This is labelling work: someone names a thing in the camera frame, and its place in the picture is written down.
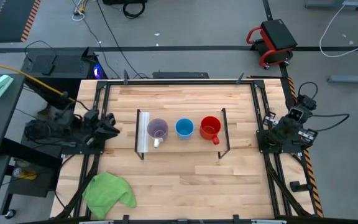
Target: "red stool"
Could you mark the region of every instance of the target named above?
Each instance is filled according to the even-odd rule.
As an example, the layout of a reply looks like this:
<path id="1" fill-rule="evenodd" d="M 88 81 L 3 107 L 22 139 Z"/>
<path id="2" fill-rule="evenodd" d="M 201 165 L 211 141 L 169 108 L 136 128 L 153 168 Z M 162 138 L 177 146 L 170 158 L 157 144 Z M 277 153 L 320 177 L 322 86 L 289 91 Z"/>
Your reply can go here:
<path id="1" fill-rule="evenodd" d="M 260 30 L 262 39 L 250 40 L 256 30 Z M 265 21 L 253 28 L 248 33 L 247 43 L 252 44 L 252 50 L 259 52 L 259 65 L 266 70 L 270 69 L 271 65 L 282 62 L 289 65 L 289 60 L 293 57 L 292 49 L 298 45 L 281 19 Z"/>

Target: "concrete floor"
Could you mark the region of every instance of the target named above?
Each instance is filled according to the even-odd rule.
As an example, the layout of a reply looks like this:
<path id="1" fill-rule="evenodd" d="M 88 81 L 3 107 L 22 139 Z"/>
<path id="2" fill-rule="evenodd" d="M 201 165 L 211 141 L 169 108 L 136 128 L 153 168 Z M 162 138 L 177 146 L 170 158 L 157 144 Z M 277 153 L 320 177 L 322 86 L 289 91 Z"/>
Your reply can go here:
<path id="1" fill-rule="evenodd" d="M 299 0 L 269 3 L 273 17 L 283 19 L 299 46 L 317 46 L 326 25 L 336 13 L 336 10 L 305 9 L 304 2 Z M 146 7 L 140 18 L 128 20 L 121 12 L 102 5 L 121 46 L 245 45 L 248 30 L 266 19 L 262 1 L 257 0 L 149 0 Z M 0 44 L 0 47 L 25 47 L 35 40 L 44 40 L 52 47 L 97 47 L 85 24 L 72 21 L 72 10 L 71 0 L 42 1 L 27 42 Z M 104 47 L 114 47 L 114 40 L 98 10 L 97 4 L 89 1 L 86 20 Z M 358 45 L 358 11 L 341 13 L 323 45 L 349 46 L 350 40 Z M 269 71 L 261 69 L 256 52 L 125 52 L 125 55 L 138 72 L 149 75 L 158 70 L 208 72 L 211 78 L 235 78 L 242 72 L 245 75 L 281 75 L 278 67 Z M 358 75 L 358 52 L 340 58 L 327 58 L 320 52 L 294 52 L 294 55 L 287 69 L 295 86 L 307 81 L 319 85 L 316 113 L 351 114 L 342 125 L 320 133 L 310 154 L 325 216 L 358 219 L 358 85 L 326 83 L 330 75 Z M 134 73 L 119 52 L 106 52 L 106 56 L 115 70 L 126 69 L 133 77 Z M 14 68 L 20 68 L 23 59 L 23 53 L 0 54 L 0 63 Z M 303 91 L 311 94 L 313 90 L 305 87 Z M 39 96 L 23 91 L 17 108 L 36 114 L 45 104 Z M 28 120 L 27 115 L 15 111 L 7 137 L 20 141 L 24 123 Z M 313 118 L 306 126 L 319 129 L 335 122 Z M 0 207 L 5 190 L 3 187 L 0 191 Z M 45 220 L 52 200 L 53 194 L 47 198 L 15 196 L 11 208 L 18 214 L 12 220 L 0 217 L 0 223 Z"/>

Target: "blue light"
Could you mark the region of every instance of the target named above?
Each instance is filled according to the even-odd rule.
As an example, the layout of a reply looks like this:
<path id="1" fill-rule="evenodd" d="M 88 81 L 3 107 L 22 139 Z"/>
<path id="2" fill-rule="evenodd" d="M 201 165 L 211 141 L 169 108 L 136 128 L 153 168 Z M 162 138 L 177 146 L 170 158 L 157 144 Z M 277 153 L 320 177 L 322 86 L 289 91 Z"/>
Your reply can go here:
<path id="1" fill-rule="evenodd" d="M 93 68 L 93 76 L 96 79 L 102 79 L 102 74 L 103 74 L 102 66 L 100 66 L 100 64 L 96 64 Z"/>

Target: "green cloth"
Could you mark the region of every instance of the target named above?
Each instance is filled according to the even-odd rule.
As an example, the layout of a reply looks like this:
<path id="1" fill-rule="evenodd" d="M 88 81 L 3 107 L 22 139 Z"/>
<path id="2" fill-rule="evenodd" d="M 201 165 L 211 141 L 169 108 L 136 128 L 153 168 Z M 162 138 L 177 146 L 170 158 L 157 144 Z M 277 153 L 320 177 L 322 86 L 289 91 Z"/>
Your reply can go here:
<path id="1" fill-rule="evenodd" d="M 107 172 L 94 176 L 82 196 L 100 220 L 104 220 L 118 200 L 127 207 L 136 208 L 134 192 L 126 180 Z"/>

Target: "wheel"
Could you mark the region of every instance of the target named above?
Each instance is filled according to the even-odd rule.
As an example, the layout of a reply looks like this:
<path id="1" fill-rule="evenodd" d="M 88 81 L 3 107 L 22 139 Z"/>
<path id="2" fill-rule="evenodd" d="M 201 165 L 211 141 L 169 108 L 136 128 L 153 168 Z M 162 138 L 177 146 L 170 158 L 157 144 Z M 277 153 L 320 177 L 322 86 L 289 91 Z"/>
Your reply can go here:
<path id="1" fill-rule="evenodd" d="M 7 211 L 5 218 L 6 219 L 11 219 L 16 215 L 16 210 L 14 209 L 10 209 L 9 211 Z"/>

